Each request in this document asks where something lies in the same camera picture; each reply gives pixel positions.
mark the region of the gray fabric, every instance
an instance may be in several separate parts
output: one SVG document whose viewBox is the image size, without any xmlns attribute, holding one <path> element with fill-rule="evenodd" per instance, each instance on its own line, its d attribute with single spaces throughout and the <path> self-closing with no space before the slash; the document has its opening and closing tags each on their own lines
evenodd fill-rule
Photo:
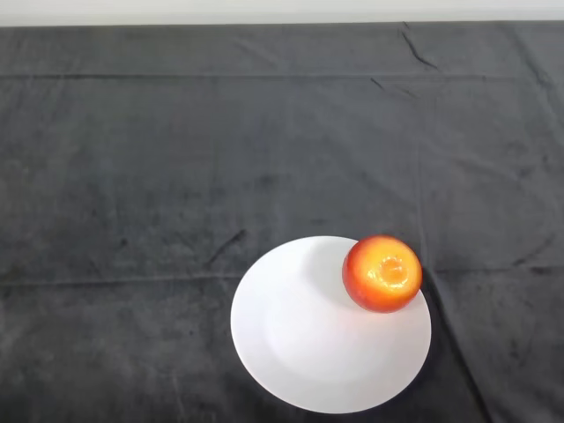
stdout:
<svg viewBox="0 0 564 423">
<path fill-rule="evenodd" d="M 0 31 L 0 419 L 563 420 L 563 34 Z M 374 233 L 430 270 L 424 371 L 351 416 L 283 404 L 231 343 L 242 273 Z"/>
</svg>

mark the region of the white plate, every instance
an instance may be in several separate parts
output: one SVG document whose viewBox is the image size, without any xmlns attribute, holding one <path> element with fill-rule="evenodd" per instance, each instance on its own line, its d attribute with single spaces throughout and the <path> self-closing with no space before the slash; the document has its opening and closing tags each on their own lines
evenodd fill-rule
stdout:
<svg viewBox="0 0 564 423">
<path fill-rule="evenodd" d="M 421 291 L 389 314 L 350 299 L 341 267 L 355 243 L 316 236 L 281 245 L 253 264 L 234 296 L 231 332 L 243 365 L 270 393 L 306 410 L 382 404 L 411 383 L 429 351 Z"/>
</svg>

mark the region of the red apple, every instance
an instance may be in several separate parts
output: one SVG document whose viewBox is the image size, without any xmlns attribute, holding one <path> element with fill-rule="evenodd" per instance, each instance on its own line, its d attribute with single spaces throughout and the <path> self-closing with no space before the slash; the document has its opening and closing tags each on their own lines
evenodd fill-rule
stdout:
<svg viewBox="0 0 564 423">
<path fill-rule="evenodd" d="M 343 282 L 359 306 L 379 312 L 399 310 L 421 287 L 421 264 L 400 240 L 376 235 L 357 242 L 343 263 Z"/>
</svg>

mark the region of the white wall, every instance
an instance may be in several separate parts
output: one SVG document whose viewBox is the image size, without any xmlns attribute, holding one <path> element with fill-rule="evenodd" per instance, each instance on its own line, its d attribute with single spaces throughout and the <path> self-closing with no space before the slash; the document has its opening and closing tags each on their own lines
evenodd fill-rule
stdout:
<svg viewBox="0 0 564 423">
<path fill-rule="evenodd" d="M 564 19 L 564 0 L 0 0 L 0 26 Z"/>
</svg>

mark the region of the plate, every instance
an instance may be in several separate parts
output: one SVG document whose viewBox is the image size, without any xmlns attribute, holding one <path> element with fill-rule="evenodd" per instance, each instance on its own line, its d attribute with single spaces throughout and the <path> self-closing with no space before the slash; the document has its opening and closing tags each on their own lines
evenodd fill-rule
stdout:
<svg viewBox="0 0 564 423">
<path fill-rule="evenodd" d="M 261 257 L 231 308 L 235 349 L 249 373 L 289 404 L 358 412 L 401 392 L 421 370 L 431 318 L 419 291 L 395 313 L 373 313 L 346 293 L 341 267 L 355 240 L 316 236 Z"/>
</svg>

